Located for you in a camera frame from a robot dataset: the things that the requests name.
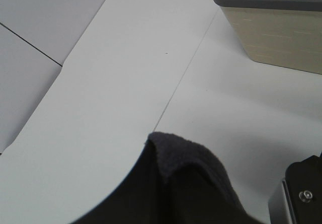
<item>beige plastic basket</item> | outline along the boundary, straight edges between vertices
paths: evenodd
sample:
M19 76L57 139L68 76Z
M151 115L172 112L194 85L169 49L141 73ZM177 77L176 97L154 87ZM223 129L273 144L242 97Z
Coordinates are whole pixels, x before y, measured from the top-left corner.
M322 74L322 0L214 0L250 59Z

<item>black cloth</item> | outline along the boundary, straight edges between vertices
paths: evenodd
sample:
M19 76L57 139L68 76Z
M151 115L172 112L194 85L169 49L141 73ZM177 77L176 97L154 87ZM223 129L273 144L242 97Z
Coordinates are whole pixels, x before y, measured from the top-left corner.
M149 135L116 190L73 223L259 224L245 213L223 165L207 148L160 132Z

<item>white tabletop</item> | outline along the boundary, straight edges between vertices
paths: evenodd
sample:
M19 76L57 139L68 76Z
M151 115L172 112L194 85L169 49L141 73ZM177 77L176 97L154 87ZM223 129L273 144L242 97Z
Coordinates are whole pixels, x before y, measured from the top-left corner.
M0 157L0 222L82 215L156 127L210 148L246 211L269 223L285 168L322 150L321 85L249 60L212 0L107 0Z
M110 194L217 11L212 0L106 0L0 156L0 223L68 223Z

